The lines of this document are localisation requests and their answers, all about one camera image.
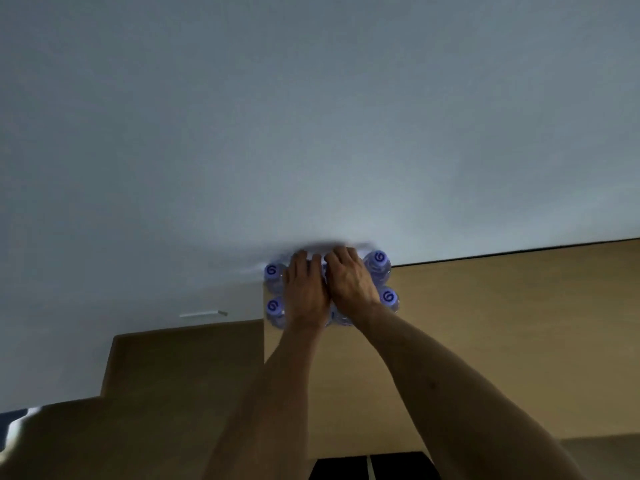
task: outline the forearm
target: forearm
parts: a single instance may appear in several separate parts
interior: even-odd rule
[[[205,479],[300,478],[307,453],[308,375],[319,334],[313,328],[284,331],[228,421]]]
[[[583,478],[540,425],[436,340],[384,306],[354,324],[387,364],[436,466],[440,457],[468,478]]]

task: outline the bottle cap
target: bottle cap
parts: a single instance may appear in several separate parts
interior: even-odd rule
[[[280,266],[278,263],[271,262],[264,267],[264,279],[274,280],[280,277]]]
[[[386,306],[394,306],[398,301],[398,295],[395,291],[393,291],[388,286],[383,286],[380,288],[380,301],[383,305]]]
[[[389,257],[383,251],[373,251],[373,262],[376,264],[376,266],[386,266],[389,262]]]
[[[269,315],[281,315],[284,311],[284,304],[281,297],[268,300],[266,306],[267,314]]]

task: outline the plastic water bottle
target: plastic water bottle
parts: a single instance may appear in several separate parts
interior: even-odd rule
[[[284,300],[281,296],[270,299],[265,307],[267,320],[276,328],[284,329],[287,324],[284,318]]]
[[[352,326],[353,325],[353,322],[351,320],[349,320],[346,316],[341,314],[338,311],[338,308],[333,303],[331,304],[330,315],[331,315],[331,322],[335,323],[336,325],[343,325],[343,326]]]
[[[380,287],[389,279],[391,261],[389,261],[389,256],[386,253],[380,250],[370,252],[364,256],[364,266],[371,274],[371,279],[375,286]]]
[[[398,298],[398,293],[388,286],[382,286],[378,289],[378,294],[380,295],[380,302],[383,305],[388,306],[394,312],[398,311],[398,308],[400,308],[400,298]]]
[[[287,267],[279,262],[271,262],[264,267],[264,283],[272,295],[281,295],[284,288],[282,274]]]

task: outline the skin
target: skin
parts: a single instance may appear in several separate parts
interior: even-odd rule
[[[380,304],[353,248],[285,274],[287,327],[229,420],[205,479],[302,479],[307,457],[308,374],[332,299],[387,364],[413,423],[445,480],[584,480],[560,444],[478,372]]]

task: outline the pack of water bottles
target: pack of water bottles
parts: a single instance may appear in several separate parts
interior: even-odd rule
[[[380,302],[396,312],[400,306],[398,295],[394,290],[385,285],[389,279],[389,275],[391,275],[391,261],[387,254],[380,250],[372,251],[364,257],[364,265],[371,274],[371,279],[378,289]],[[267,302],[265,310],[266,316],[267,320],[279,329],[283,329],[286,323],[284,300],[282,298],[284,288],[282,275],[286,268],[286,265],[279,262],[269,263],[264,268],[264,284],[269,293],[274,295],[274,298]],[[326,265],[323,265],[323,276],[325,271]],[[330,318],[327,325],[331,323],[343,326],[353,325],[351,320],[341,314],[333,303],[331,304]]]

